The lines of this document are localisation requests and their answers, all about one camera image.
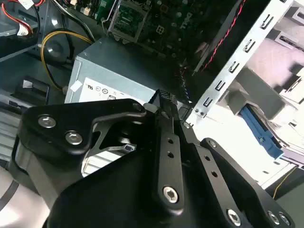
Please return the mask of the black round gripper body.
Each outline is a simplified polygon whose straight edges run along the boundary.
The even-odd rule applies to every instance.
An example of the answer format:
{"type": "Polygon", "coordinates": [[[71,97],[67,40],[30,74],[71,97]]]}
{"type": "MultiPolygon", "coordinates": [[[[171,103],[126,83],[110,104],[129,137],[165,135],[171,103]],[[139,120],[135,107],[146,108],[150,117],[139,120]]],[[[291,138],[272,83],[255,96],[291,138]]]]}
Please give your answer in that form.
{"type": "Polygon", "coordinates": [[[227,228],[228,198],[210,151],[176,123],[64,190],[47,227],[227,228]]]}

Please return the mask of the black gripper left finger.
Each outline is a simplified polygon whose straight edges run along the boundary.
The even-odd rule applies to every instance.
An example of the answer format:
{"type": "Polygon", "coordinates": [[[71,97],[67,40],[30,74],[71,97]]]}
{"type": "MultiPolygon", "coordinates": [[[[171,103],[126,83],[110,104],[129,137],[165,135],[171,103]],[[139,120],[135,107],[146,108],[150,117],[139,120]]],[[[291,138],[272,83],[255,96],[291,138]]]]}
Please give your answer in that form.
{"type": "Polygon", "coordinates": [[[106,135],[120,122],[150,122],[174,128],[179,119],[175,103],[158,90],[141,105],[133,99],[36,106],[21,117],[16,138],[18,166],[24,168],[46,205],[52,208],[59,195],[82,178],[85,158],[93,155],[97,126],[106,135]]]}

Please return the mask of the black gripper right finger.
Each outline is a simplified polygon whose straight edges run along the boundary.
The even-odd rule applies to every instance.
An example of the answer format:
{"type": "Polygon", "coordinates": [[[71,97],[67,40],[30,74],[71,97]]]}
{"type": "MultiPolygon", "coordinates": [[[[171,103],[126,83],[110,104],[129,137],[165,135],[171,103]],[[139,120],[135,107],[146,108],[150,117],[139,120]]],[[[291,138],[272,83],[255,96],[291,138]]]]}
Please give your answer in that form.
{"type": "Polygon", "coordinates": [[[174,115],[191,228],[293,228],[288,213],[213,139],[174,115]]]}

